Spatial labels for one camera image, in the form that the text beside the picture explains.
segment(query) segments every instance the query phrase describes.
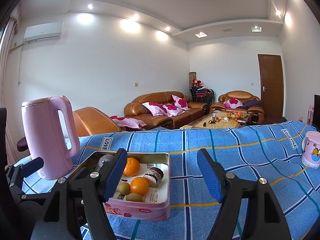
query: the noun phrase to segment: leather armchair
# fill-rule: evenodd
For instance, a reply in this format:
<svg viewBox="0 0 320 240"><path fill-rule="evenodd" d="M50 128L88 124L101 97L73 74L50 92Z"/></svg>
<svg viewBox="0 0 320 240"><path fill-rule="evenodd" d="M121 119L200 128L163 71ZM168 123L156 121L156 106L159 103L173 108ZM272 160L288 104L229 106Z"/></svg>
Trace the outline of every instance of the leather armchair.
<svg viewBox="0 0 320 240"><path fill-rule="evenodd" d="M211 105L209 112L212 113L215 110L232 112L234 109L226 108L226 106L223 104L223 102L228 101L231 98L236 98L240 100L242 103L245 101L253 100L253 99L260 101L260 98L250 94L249 92L245 92L241 90L231 91L219 96L218 103ZM256 124L263 124L264 110L262 107L253 106L248 109L236 108L235 110L247 113L249 115L249 123L256 122Z"/></svg>
<svg viewBox="0 0 320 240"><path fill-rule="evenodd" d="M99 109L88 106L73 111L78 136L121 132L120 127Z"/></svg>
<svg viewBox="0 0 320 240"><path fill-rule="evenodd" d="M167 117L164 115L153 116L150 111L142 104L146 102L154 102L158 104L173 104L172 95L180 98L184 98L189 110L184 113L173 117ZM143 127L147 130L153 129L159 126L166 127L168 129L178 129L202 116L204 111L208 107L206 103L189 102L189 98L184 94L177 91L158 92L142 95L134 99L131 103L128 103L124 108L124 115L131 118L140 119L147 124Z"/></svg>

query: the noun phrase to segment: white wall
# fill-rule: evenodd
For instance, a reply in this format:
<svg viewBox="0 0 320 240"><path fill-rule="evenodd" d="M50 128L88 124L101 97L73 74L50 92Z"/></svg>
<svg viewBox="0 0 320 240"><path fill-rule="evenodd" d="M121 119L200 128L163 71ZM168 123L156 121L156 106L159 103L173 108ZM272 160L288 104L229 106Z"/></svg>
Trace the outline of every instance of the white wall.
<svg viewBox="0 0 320 240"><path fill-rule="evenodd" d="M307 121L314 94L320 94L320 25L303 0L289 0L279 36L286 70L285 117Z"/></svg>
<svg viewBox="0 0 320 240"><path fill-rule="evenodd" d="M5 104L13 140L24 136L21 103L65 95L74 110L94 106L107 115L123 116L125 105L139 95L177 90L189 94L187 45L174 38L157 39L157 30L138 24L137 33L121 27L123 19L78 13L24 20L14 41L22 42L28 26L64 22L61 39L25 45L11 52L6 66Z"/></svg>
<svg viewBox="0 0 320 240"><path fill-rule="evenodd" d="M244 90L261 98L258 54L282 58L279 39L267 36L193 42L188 44L188 50L190 70L197 72L197 79L214 90L216 101L233 90Z"/></svg>

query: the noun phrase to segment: kettle lid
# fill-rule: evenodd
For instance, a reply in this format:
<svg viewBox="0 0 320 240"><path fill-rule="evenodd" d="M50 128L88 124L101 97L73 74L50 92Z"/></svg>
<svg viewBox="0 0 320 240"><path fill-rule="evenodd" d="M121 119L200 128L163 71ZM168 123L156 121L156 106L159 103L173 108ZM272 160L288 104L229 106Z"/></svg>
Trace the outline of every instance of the kettle lid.
<svg viewBox="0 0 320 240"><path fill-rule="evenodd" d="M35 104L39 104L39 103L45 103L45 102L49 102L51 97L49 98L39 98L39 99L34 99L34 100L30 100L30 101L25 101L22 103L22 106L31 106L31 105L35 105Z"/></svg>
<svg viewBox="0 0 320 240"><path fill-rule="evenodd" d="M316 131L308 131L306 132L306 137L308 137L310 141L320 145L320 133Z"/></svg>

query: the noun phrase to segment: pink electric kettle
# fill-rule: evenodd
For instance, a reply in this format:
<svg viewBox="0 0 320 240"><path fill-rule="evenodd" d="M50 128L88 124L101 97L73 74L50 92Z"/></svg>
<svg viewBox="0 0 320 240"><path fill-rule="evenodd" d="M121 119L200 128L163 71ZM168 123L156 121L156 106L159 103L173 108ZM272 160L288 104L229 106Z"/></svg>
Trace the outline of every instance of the pink electric kettle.
<svg viewBox="0 0 320 240"><path fill-rule="evenodd" d="M72 169L71 157L80 149L70 101L65 97L40 98L22 103L22 121L32 159L41 157L38 170L43 179L57 179ZM70 137L71 149L65 144L58 110L61 110Z"/></svg>

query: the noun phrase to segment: pink mug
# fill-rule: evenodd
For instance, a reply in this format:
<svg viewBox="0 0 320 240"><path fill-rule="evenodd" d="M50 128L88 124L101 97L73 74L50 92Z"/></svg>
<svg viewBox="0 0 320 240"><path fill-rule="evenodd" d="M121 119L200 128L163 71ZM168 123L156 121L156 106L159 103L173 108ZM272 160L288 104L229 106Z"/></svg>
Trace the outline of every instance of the pink mug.
<svg viewBox="0 0 320 240"><path fill-rule="evenodd" d="M309 131L302 141L302 163L310 168L317 169L320 165L320 133Z"/></svg>

